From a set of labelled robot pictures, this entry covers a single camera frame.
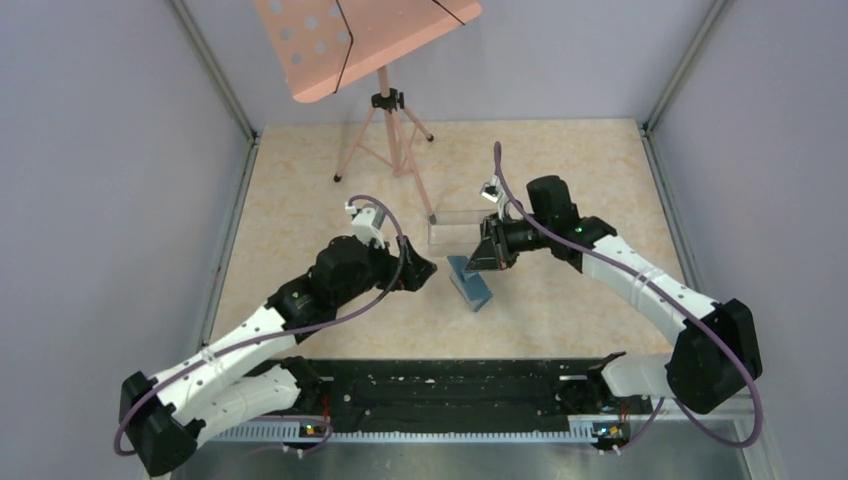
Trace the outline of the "pink music stand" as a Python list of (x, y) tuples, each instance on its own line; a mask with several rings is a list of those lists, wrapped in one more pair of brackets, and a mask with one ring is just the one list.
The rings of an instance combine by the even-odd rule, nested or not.
[(412, 150), (416, 136), (434, 139), (389, 81), (389, 65), (467, 25), (482, 13), (473, 0), (257, 1), (254, 8), (276, 54), (293, 99), (315, 103), (376, 74), (379, 90), (354, 141), (338, 162), (341, 181), (358, 151), (396, 176), (413, 177), (426, 218), (437, 220)]

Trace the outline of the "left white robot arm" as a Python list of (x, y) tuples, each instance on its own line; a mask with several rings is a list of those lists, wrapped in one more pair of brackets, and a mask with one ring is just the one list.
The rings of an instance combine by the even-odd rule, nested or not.
[(352, 234), (320, 250), (306, 272), (281, 285), (247, 319), (188, 359), (120, 388), (114, 449), (135, 456), (151, 477), (168, 475), (219, 431), (268, 411), (308, 413), (320, 379), (307, 365), (275, 367), (259, 381), (243, 376), (312, 334), (351, 320), (393, 291), (416, 292), (437, 272), (402, 232), (393, 254), (381, 232), (393, 215), (371, 202), (345, 207)]

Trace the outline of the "clear plastic box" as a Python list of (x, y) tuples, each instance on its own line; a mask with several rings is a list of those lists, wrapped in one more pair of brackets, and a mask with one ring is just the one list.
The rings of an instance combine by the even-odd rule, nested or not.
[(494, 210), (442, 210), (428, 225), (430, 256), (470, 256), (481, 240), (480, 226)]

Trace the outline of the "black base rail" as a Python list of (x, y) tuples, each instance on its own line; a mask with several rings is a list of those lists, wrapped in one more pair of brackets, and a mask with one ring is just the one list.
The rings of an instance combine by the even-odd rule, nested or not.
[(647, 395), (616, 397), (601, 369), (610, 357), (584, 359), (300, 360), (279, 366), (310, 373), (313, 383), (282, 416), (328, 421), (345, 434), (451, 434), (497, 438), (577, 433), (579, 416), (620, 425), (648, 414)]

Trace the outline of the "teal card holder wallet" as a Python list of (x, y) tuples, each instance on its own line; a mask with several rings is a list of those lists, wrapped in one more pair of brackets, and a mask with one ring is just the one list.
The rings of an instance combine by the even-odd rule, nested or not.
[(469, 309), (477, 313), (492, 298), (493, 293), (478, 272), (466, 269), (469, 258), (466, 256), (448, 256), (451, 272), (450, 280), (456, 287)]

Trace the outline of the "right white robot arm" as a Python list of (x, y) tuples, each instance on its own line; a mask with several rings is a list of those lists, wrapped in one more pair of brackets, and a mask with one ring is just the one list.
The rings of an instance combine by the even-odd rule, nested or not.
[(673, 348), (669, 355), (614, 355), (586, 385), (594, 409), (612, 412), (626, 397), (647, 395), (671, 397), (707, 414), (762, 375), (753, 315), (743, 302), (721, 303), (651, 264), (607, 222), (581, 216), (560, 177), (539, 177), (528, 183), (527, 192), (531, 213), (512, 217), (500, 180), (483, 184), (481, 196), (497, 210), (480, 224), (480, 243), (468, 270), (507, 270), (521, 253), (546, 249), (606, 285)]

